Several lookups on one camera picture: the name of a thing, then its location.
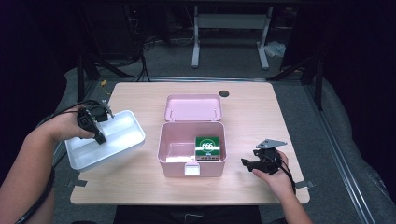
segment white tray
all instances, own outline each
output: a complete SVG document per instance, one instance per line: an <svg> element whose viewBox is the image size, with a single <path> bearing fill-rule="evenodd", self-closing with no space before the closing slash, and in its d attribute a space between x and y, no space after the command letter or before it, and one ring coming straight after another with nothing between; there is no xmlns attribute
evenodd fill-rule
<svg viewBox="0 0 396 224"><path fill-rule="evenodd" d="M87 171L125 149L135 149L144 144L146 135L134 113L129 110L121 111L115 114L114 119L109 117L99 125L107 140L102 145L94 139L78 137L65 141L70 166L73 169Z"/></svg>

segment cable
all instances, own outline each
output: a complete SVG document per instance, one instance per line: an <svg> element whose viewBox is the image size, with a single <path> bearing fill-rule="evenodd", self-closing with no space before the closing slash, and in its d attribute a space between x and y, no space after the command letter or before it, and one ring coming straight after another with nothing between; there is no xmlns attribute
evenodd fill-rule
<svg viewBox="0 0 396 224"><path fill-rule="evenodd" d="M140 55L140 59L142 60L143 68L142 68L142 71L140 72L140 74L137 76L137 81L139 81L140 78L142 78L142 81L144 81L144 78L146 76L148 78L148 81L150 82L151 80L149 79L149 72L148 72L148 69L146 67L146 58L143 55L143 53Z"/></svg>
<svg viewBox="0 0 396 224"><path fill-rule="evenodd" d="M155 42L158 40L160 40L160 39L157 36L152 36L152 37L147 38L147 40L145 41L145 43L143 45L143 49L145 49L145 50L154 49Z"/></svg>
<svg viewBox="0 0 396 224"><path fill-rule="evenodd" d="M106 84L107 84L107 80L103 80L103 81L100 82L100 87L102 88L102 91L103 91L106 95L111 96L111 93L110 93L110 92L107 92L107 91L105 90L105 88L104 88L104 86L105 86Z"/></svg>
<svg viewBox="0 0 396 224"><path fill-rule="evenodd" d="M187 10L187 7L186 7L186 6L184 6L184 8L186 9L187 15L189 16L189 20L190 20L191 26L194 27L194 23L192 22L190 12ZM177 43L177 44L180 45L180 46L187 46L187 45L189 45L189 44L192 42L193 39L194 39L194 34L192 34L192 37L190 38L190 40L189 40L186 44L180 44L180 43L178 43L178 42L177 42L177 39L175 40L175 43Z"/></svg>
<svg viewBox="0 0 396 224"><path fill-rule="evenodd" d="M99 103L98 101L95 101L95 100L86 100L86 101L78 102L78 103L76 103L74 105L70 105L69 107L67 107L67 108L65 108L65 109L63 109L63 110L61 110L59 112L56 112L56 113L53 113L53 114L47 116L46 118L42 119L35 127L38 128L43 123L45 123L45 122L49 121L50 119L53 119L53 118L55 118L55 117L57 117L59 115L62 115L62 114L65 114L65 113L74 113L74 112L77 113L77 111L67 111L67 110L75 107L76 105L102 105L102 104Z"/></svg>
<svg viewBox="0 0 396 224"><path fill-rule="evenodd" d="M52 167L49 175L49 181L47 182L47 186L44 189L43 193L40 195L37 201L35 201L32 207L30 207L29 210L27 210L27 212L23 214L23 216L20 217L18 221L15 222L16 224L26 223L29 220L29 218L32 217L35 211L37 211L37 209L41 207L43 202L46 201L47 197L49 196L50 191L52 190L54 179L55 179L55 171Z"/></svg>
<svg viewBox="0 0 396 224"><path fill-rule="evenodd" d="M59 158L55 163L53 163L53 168L56 168L58 166L58 164L62 161L62 159L64 158L64 156L66 156L67 151L64 152L64 154L62 154L61 158Z"/></svg>

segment pink plastic box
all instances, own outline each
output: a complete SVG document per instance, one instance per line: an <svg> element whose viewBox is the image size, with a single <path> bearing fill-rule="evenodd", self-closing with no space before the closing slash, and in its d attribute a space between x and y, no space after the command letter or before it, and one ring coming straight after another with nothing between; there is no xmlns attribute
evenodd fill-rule
<svg viewBox="0 0 396 224"><path fill-rule="evenodd" d="M158 160L168 177L221 176L227 158L220 98L216 94L174 94L166 102ZM195 137L216 136L219 161L195 161Z"/></svg>

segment black cable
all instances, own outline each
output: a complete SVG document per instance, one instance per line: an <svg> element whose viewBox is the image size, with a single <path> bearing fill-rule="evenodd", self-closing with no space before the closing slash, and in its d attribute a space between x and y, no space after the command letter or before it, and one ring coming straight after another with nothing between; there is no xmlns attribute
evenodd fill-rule
<svg viewBox="0 0 396 224"><path fill-rule="evenodd" d="M271 161L272 163L277 164L276 161L274 161L272 158L269 158L269 157L266 156L266 155L264 155L264 157L265 157L266 159L268 159L269 161ZM289 166L288 166L283 160L280 159L280 161L281 161L281 163L285 164L285 166L286 166L286 168L287 168L288 170L286 170L286 169L282 166L282 164L280 164L279 168L280 168L283 172L285 172L285 174L288 176L288 178L289 178L289 180L290 180L290 183L291 183L291 187L292 187L292 189L293 189L293 192L294 192L294 194L296 194L296 183L295 183L294 180L293 180L293 176L291 175L291 171L290 171L290 169L289 169Z"/></svg>
<svg viewBox="0 0 396 224"><path fill-rule="evenodd" d="M59 160L57 160L54 164L53 164L53 168L56 168L58 166L58 164L62 161L62 159L64 158L64 156L67 154L67 151L64 152L64 154L62 154L61 158L59 158Z"/></svg>
<svg viewBox="0 0 396 224"><path fill-rule="evenodd" d="M152 36L146 39L145 43L143 44L143 49L151 50L155 47L155 42L160 40L157 36Z"/></svg>
<svg viewBox="0 0 396 224"><path fill-rule="evenodd" d="M53 118L55 118L55 117L57 117L59 115L66 114L66 113L76 113L77 111L67 111L67 110L73 108L76 105L84 105L84 104L85 105L101 105L101 103L99 103L99 102L97 102L95 100L87 100L87 101L76 103L74 105L70 105L69 107L67 107L67 108L65 108L65 109L63 109L63 110L61 110L59 112L53 113L53 114L47 116L46 118L44 118L43 120L41 120L37 124L36 128L39 127L40 125L42 125L43 123L49 121L50 119L53 119ZM47 186L44 189L43 193L40 195L40 197L37 199L37 201L35 201L35 203L29 208L29 210L16 222L16 224L22 224L22 223L25 223L27 220L29 220L29 218L35 213L35 211L37 211L37 209L47 199L47 197L49 196L50 191L51 191L51 189L53 187L53 182L54 182L54 179L55 179L54 167L56 167L56 165L58 165L59 161L55 163L55 166L51 167L51 172L50 172L50 175L49 175L49 181L47 182Z"/></svg>
<svg viewBox="0 0 396 224"><path fill-rule="evenodd" d="M47 182L47 186L44 189L43 193L40 195L40 197L37 199L37 201L32 205L32 207L27 210L25 214L23 214L18 221L16 221L16 224L22 224L26 223L30 217L37 211L37 209L43 204L44 201L46 201L47 197L50 194L50 191L52 190L53 187L53 182L55 179L55 171L53 167L51 168L50 175L49 175L49 181Z"/></svg>

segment label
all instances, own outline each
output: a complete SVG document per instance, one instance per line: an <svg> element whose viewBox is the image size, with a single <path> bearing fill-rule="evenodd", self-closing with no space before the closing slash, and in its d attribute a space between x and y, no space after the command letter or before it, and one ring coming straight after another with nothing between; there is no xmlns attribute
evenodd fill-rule
<svg viewBox="0 0 396 224"><path fill-rule="evenodd" d="M196 161L220 161L220 143L216 136L195 138Z"/></svg>

